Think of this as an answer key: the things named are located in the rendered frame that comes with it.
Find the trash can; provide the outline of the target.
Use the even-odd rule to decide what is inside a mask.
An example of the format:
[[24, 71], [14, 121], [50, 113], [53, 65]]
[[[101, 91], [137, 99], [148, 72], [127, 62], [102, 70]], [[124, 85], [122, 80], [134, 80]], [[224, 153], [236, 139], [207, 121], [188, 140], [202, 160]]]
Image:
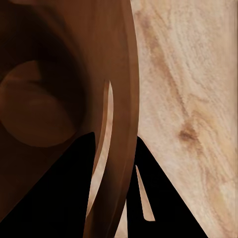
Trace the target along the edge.
[[83, 238], [114, 238], [139, 124], [139, 62], [130, 0], [0, 0], [0, 223], [80, 136], [108, 158]]

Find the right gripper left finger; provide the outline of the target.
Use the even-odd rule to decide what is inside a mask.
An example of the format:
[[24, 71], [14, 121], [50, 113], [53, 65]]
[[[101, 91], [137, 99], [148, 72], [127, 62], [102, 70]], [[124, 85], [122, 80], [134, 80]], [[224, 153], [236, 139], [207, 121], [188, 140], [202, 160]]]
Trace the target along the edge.
[[0, 223], [0, 238], [83, 238], [96, 152], [78, 137]]

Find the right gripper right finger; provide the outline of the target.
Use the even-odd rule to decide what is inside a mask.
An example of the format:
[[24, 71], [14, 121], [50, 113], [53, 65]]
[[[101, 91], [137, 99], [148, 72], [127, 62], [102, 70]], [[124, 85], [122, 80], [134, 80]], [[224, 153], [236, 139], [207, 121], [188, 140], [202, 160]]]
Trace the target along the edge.
[[[136, 165], [155, 221], [144, 219]], [[208, 238], [139, 136], [126, 208], [128, 238]]]

